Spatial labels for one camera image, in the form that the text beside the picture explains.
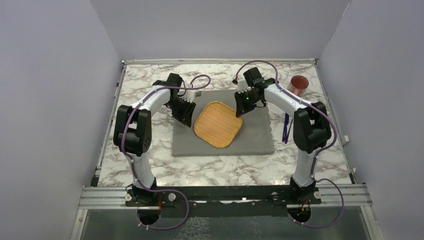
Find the woven yellow wicker tray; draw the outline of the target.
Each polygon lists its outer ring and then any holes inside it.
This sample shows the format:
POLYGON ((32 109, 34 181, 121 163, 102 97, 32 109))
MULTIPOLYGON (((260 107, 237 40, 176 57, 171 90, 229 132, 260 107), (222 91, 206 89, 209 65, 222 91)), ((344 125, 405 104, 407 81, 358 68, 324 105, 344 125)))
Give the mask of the woven yellow wicker tray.
POLYGON ((194 133, 211 146, 222 149, 236 138, 243 120, 236 117, 236 111, 220 101, 206 105, 194 123, 194 133))

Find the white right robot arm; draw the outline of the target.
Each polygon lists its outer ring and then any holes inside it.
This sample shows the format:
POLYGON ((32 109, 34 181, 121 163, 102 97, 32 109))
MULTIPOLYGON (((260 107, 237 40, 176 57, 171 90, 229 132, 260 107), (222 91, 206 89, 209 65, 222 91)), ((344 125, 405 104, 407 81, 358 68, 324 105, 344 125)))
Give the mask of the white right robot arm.
POLYGON ((244 72, 243 79, 235 75, 233 84, 236 117, 257 108, 257 102, 272 103, 292 118, 292 137, 298 148, 295 171, 290 179, 289 199, 300 204, 315 187, 314 167, 317 154, 332 136, 331 123, 326 106, 322 102, 303 100, 282 87, 274 78, 265 79, 257 67, 244 72))

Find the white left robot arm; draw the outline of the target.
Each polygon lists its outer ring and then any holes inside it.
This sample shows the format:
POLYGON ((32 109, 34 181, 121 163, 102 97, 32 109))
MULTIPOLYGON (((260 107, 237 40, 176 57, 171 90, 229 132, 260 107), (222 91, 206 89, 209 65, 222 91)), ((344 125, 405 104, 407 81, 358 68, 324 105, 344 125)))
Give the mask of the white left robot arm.
POLYGON ((129 162, 134 178, 133 185, 140 189, 138 199, 144 205, 157 200, 154 177, 148 156, 153 140, 152 117, 163 106, 184 126, 192 126, 196 107, 196 91, 184 85, 183 78, 170 73, 166 80, 157 80, 151 90, 132 105, 120 105, 116 112, 113 143, 129 162))

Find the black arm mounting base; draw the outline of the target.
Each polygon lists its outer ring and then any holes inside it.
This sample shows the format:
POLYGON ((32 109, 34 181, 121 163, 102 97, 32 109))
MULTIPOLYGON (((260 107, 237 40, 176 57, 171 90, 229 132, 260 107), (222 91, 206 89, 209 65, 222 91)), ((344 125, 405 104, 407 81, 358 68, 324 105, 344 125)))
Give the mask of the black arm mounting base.
POLYGON ((188 217, 287 217, 288 208, 320 204, 317 187, 299 190, 290 185, 182 186, 170 191, 158 187, 148 192, 132 187, 126 191, 125 206, 142 216, 182 219, 188 217))

